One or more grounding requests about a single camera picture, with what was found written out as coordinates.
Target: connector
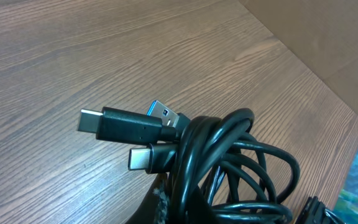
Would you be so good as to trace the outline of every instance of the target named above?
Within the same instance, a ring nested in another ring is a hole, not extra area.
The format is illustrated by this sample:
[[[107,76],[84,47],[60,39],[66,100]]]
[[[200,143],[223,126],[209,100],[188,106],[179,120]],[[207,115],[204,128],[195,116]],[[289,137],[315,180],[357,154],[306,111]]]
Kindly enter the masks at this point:
[[[176,114],[158,100],[153,101],[147,115],[161,118],[163,125],[174,127],[177,133],[182,133],[185,127],[190,123],[190,119],[184,114]]]
[[[145,170],[148,174],[169,172],[177,153],[177,144],[150,144],[129,151],[128,169]]]
[[[178,135],[174,127],[164,126],[161,118],[108,107],[102,112],[82,109],[78,130],[95,133],[99,140],[143,146],[173,142]]]

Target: tabletop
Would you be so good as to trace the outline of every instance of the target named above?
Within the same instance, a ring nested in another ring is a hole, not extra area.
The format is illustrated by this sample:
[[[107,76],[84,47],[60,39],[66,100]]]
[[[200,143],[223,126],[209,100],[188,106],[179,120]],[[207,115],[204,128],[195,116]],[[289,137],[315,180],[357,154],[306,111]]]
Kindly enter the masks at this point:
[[[236,0],[0,0],[0,223],[124,222],[154,176],[76,125],[81,108],[153,100],[190,118],[252,109],[251,133],[300,164],[295,215],[309,196],[333,207],[358,147],[358,116]],[[289,167],[267,168],[279,192]]]

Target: wooden surface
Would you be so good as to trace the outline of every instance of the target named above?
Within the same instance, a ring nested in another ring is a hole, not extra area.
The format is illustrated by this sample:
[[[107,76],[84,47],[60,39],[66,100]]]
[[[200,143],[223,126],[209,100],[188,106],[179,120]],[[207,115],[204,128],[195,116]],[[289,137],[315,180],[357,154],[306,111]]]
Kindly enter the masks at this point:
[[[358,0],[240,0],[358,114]]]
[[[301,165],[295,215],[335,204],[358,147],[358,116],[237,1],[0,1],[0,223],[127,219],[154,177],[77,120],[154,99],[191,118],[251,108],[252,134]],[[288,167],[267,164],[280,191]]]

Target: cable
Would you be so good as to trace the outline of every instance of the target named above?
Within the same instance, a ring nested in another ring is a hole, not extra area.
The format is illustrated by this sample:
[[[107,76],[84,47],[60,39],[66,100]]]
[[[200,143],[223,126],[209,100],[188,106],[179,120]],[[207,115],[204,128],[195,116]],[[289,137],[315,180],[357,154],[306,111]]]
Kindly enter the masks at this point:
[[[198,188],[198,183],[211,170],[201,186],[201,193],[211,205],[223,177],[229,177],[230,196],[222,205],[210,207],[215,216],[224,222],[288,223],[292,220],[289,209],[280,205],[295,188],[300,168],[296,159],[289,153],[268,144],[257,142],[249,131],[254,115],[249,109],[239,109],[223,119],[200,116],[191,120],[183,131],[177,156],[167,180],[170,196],[169,222],[185,223],[186,210],[191,203],[190,195]],[[258,162],[240,153],[247,149],[257,153]],[[264,154],[270,154],[287,162],[292,177],[285,190],[276,196],[275,187],[266,173]],[[241,169],[246,166],[260,177],[255,182]],[[256,192],[254,201],[242,202],[238,199],[239,179],[247,182]]]

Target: silver connector tip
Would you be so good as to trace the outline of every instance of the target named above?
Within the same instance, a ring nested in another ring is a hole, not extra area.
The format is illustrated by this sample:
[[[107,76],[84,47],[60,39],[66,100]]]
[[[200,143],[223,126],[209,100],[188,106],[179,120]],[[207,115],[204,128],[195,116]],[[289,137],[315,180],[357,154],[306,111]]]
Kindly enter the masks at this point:
[[[102,115],[99,111],[82,109],[77,131],[95,134],[98,131],[99,119]]]
[[[133,148],[129,151],[128,169],[144,170],[149,168],[152,150],[149,148]]]
[[[179,119],[179,115],[177,115],[173,110],[159,102],[158,100],[153,101],[152,105],[147,112],[147,115],[161,118],[162,124],[165,126],[175,126],[176,122]]]

